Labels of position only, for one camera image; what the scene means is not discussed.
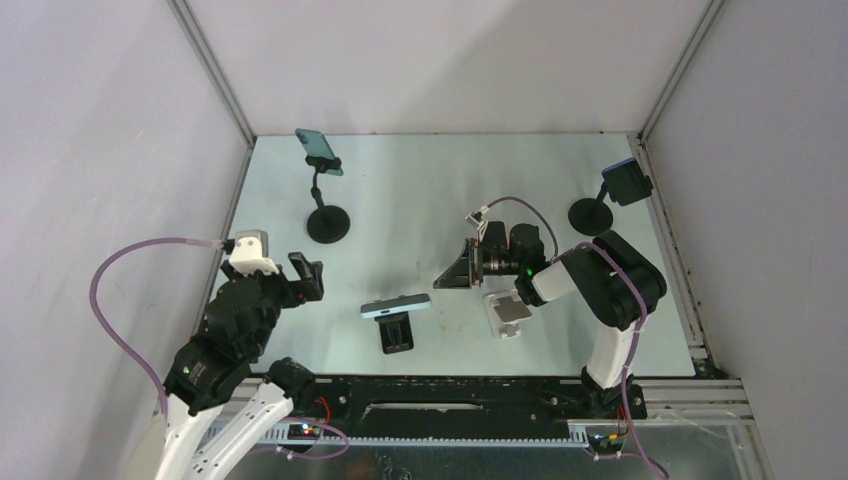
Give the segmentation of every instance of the black bracket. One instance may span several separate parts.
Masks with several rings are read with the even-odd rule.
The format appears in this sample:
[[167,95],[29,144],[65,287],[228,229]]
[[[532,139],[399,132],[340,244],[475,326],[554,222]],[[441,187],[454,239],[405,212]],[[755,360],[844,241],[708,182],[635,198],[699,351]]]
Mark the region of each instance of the black bracket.
[[342,159],[339,157],[324,158],[307,156],[306,164],[310,167],[315,167],[315,171],[318,173],[327,173],[327,170],[339,170],[342,168]]
[[386,355],[412,350],[415,346],[412,341],[409,312],[375,317],[374,321],[380,325],[380,341],[383,344],[383,353]]

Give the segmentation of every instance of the cable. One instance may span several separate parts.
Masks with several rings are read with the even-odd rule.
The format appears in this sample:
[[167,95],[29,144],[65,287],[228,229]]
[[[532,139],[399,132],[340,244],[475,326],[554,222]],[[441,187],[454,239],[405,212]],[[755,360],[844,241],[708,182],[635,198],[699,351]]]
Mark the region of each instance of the cable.
[[344,432],[342,432],[341,430],[339,430],[338,428],[336,428],[332,425],[328,425],[326,423],[316,422],[314,420],[309,420],[307,418],[300,418],[300,417],[286,417],[282,421],[283,422],[305,423],[307,425],[312,425],[313,427],[318,427],[318,428],[320,428],[324,431],[329,430],[329,431],[335,433],[336,435],[338,435],[339,438],[342,439],[342,441],[344,442],[344,446],[340,450],[335,451],[333,453],[329,453],[327,455],[304,455],[302,453],[297,453],[297,452],[292,452],[291,450],[286,450],[285,448],[283,448],[282,445],[278,444],[278,445],[273,445],[273,446],[269,445],[267,447],[260,447],[260,448],[254,449],[250,453],[248,453],[248,455],[255,455],[257,453],[266,453],[266,452],[276,452],[276,453],[285,453],[287,457],[302,458],[304,460],[328,460],[330,458],[336,458],[336,457],[342,455],[343,453],[345,453],[350,448],[350,439],[347,437],[347,435],[345,435]]
[[647,465],[648,468],[652,472],[654,472],[658,477],[668,479],[668,472],[662,467],[657,468],[656,465],[659,464],[651,457],[649,457],[647,453],[645,453],[645,448],[642,446],[642,442],[639,441],[639,436],[636,434],[636,428],[633,426],[633,416],[630,413],[630,402],[627,399],[627,373],[630,371],[630,364],[633,363],[633,357],[636,355],[636,347],[639,344],[639,336],[642,332],[642,326],[648,320],[648,306],[645,305],[645,299],[642,298],[642,295],[639,293],[639,289],[636,288],[636,285],[633,283],[633,280],[631,280],[630,277],[627,276],[627,274],[624,272],[624,269],[621,268],[621,266],[619,266],[606,251],[604,251],[594,243],[590,242],[580,243],[575,248],[588,248],[600,255],[601,258],[603,258],[604,261],[606,261],[609,266],[612,267],[613,270],[615,270],[615,273],[618,274],[618,277],[621,278],[624,284],[627,285],[627,289],[630,290],[630,293],[632,293],[633,296],[636,298],[636,303],[639,304],[639,311],[641,316],[639,317],[639,320],[636,321],[636,328],[633,332],[633,340],[630,343],[630,350],[628,350],[627,352],[627,357],[624,360],[624,367],[621,369],[621,399],[625,413],[624,421],[627,422],[627,428],[630,432],[630,436],[633,437],[633,441],[636,443],[636,449],[639,450],[638,456],[641,456],[642,461],[645,462],[645,465]]
[[150,381],[156,385],[156,391],[159,395],[159,411],[165,415],[165,418],[168,418],[168,396],[165,394],[165,387],[162,385],[162,381],[159,379],[159,376],[156,375],[156,371],[153,370],[153,367],[151,367],[150,364],[138,354],[138,352],[136,352],[131,346],[129,346],[129,344],[127,344],[127,342],[124,341],[123,338],[121,338],[120,335],[118,335],[115,329],[112,328],[112,325],[109,324],[109,321],[106,320],[106,317],[100,310],[100,305],[97,303],[97,287],[100,284],[100,279],[103,277],[103,273],[106,272],[109,265],[112,265],[116,260],[134,250],[149,247],[151,245],[163,245],[166,243],[177,243],[213,249],[221,249],[224,245],[220,240],[195,240],[182,237],[163,237],[144,240],[143,242],[134,243],[130,246],[124,247],[107,258],[100,267],[97,268],[97,271],[94,272],[94,277],[91,279],[91,287],[88,290],[88,301],[91,304],[91,311],[94,312],[94,316],[97,317],[97,321],[100,322],[100,326],[103,327],[106,334],[109,335],[109,337],[111,337],[119,347],[121,347],[121,350],[123,350],[124,353],[129,355],[130,358],[132,358],[135,363],[144,370],[144,373],[150,377]]
[[[640,455],[629,452],[619,452],[619,454],[612,455],[601,455],[595,452],[592,447],[584,449],[583,451],[586,452],[587,455],[594,457],[596,462],[598,460],[621,460],[622,458],[642,458]],[[651,462],[651,465],[653,467],[659,470],[659,472],[663,475],[664,478],[670,478],[668,470],[663,468],[663,466],[658,461],[654,460],[653,458],[649,458],[648,460]]]
[[[324,397],[318,397],[318,398],[315,399],[315,403],[324,406],[324,412],[327,414],[327,418],[324,419],[324,423],[329,424],[330,423],[330,404],[327,403],[327,399],[324,398]],[[321,437],[319,435],[318,438],[315,439],[315,443],[313,443],[312,446],[314,447],[315,445],[318,445],[318,442],[320,442],[320,441],[321,441]]]
[[536,207],[534,207],[533,205],[530,205],[530,203],[528,203],[526,200],[523,200],[523,199],[518,198],[518,197],[512,197],[512,196],[500,197],[500,198],[496,198],[496,199],[492,200],[491,202],[489,202],[486,205],[486,207],[492,208],[493,206],[495,206],[495,205],[497,205],[497,204],[499,204],[503,201],[506,201],[506,200],[512,200],[513,202],[517,202],[517,203],[524,205],[531,212],[535,213],[537,217],[539,217],[539,220],[541,220],[542,223],[545,224],[545,228],[548,229],[548,234],[550,234],[551,240],[554,242],[554,256],[551,257],[551,258],[556,258],[557,256],[559,256],[559,242],[557,241],[556,235],[554,234],[554,229],[551,228],[551,224],[548,223],[547,220],[545,220],[544,215],[542,215],[538,210],[536,210]]

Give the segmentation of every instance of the phone clamp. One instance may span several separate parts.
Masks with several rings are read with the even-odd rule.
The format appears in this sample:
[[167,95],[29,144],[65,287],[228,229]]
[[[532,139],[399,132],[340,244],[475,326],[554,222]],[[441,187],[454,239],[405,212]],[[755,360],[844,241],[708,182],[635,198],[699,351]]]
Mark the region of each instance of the phone clamp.
[[306,233],[312,240],[330,244],[336,243],[347,235],[350,230],[350,217],[343,208],[335,205],[324,205],[321,189],[318,188],[318,174],[328,170],[339,170],[342,166],[340,158],[306,157],[306,164],[315,167],[312,175],[312,198],[318,208],[306,219]]

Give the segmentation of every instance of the robotic arm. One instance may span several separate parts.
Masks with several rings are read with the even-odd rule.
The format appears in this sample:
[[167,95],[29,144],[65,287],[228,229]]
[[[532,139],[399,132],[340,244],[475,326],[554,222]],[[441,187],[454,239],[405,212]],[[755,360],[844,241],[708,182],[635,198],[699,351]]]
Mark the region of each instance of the robotic arm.
[[156,480],[225,478],[279,420],[308,396],[314,376],[290,358],[275,362],[256,394],[200,451],[203,435],[250,375],[282,309],[320,301],[323,264],[302,253],[288,255],[300,276],[291,281],[268,258],[267,234],[236,234],[221,270],[228,281],[204,311],[198,332],[176,354],[165,379],[168,419]]
[[[471,288],[481,286],[487,275],[515,275],[521,301],[534,307],[578,290],[600,321],[592,357],[581,374],[586,401],[598,416],[615,412],[622,368],[641,316],[636,298],[593,249],[578,246],[548,261],[538,227],[518,224],[507,238],[504,223],[489,222],[484,216],[487,210],[483,207],[466,216],[477,235],[465,240],[459,258],[433,282],[433,288]],[[652,313],[667,291],[659,270],[612,230],[592,243],[622,267]]]

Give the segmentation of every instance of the phone holder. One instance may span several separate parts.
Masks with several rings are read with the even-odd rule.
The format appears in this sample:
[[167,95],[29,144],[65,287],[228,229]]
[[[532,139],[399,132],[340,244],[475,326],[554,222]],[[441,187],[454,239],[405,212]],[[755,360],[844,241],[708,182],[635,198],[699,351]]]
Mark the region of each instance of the phone holder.
[[380,327],[380,343],[383,353],[405,352],[415,347],[412,340],[412,326],[409,324],[409,312],[423,310],[431,305],[430,296],[401,295],[393,300],[378,300],[362,305],[359,314],[362,318],[373,318]]
[[604,203],[609,193],[610,200],[619,205],[648,198],[654,189],[650,177],[642,173],[639,162],[628,158],[601,171],[604,182],[595,198],[582,198],[568,209],[568,223],[583,235],[598,236],[612,228],[612,210]]
[[350,231],[350,217],[343,208],[324,204],[321,189],[318,188],[318,175],[327,173],[329,170],[341,170],[342,161],[338,157],[329,159],[307,156],[306,164],[315,168],[311,193],[318,206],[306,219],[306,233],[309,234],[309,238],[318,243],[336,243]]

